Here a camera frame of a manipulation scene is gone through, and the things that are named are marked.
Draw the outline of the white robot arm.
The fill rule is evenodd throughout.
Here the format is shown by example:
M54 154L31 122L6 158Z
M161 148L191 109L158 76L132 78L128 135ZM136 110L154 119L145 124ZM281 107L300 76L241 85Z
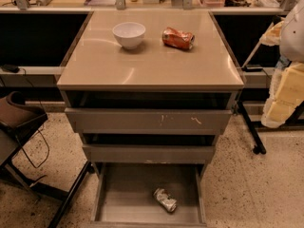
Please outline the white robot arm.
M281 58L275 66L261 117L264 126L277 128L304 102L304 0L267 30L259 42L269 47L279 45Z

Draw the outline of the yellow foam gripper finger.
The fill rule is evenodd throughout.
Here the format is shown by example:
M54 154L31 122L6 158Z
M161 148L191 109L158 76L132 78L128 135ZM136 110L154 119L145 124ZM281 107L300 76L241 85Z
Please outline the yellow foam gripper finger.
M259 39L259 42L262 45L272 47L278 46L281 41L281 29L283 26L283 21L280 21L276 24L272 23L270 27L262 34Z
M304 64L292 62L284 70L276 69L269 93L263 107L261 123L269 128L278 128L304 101Z

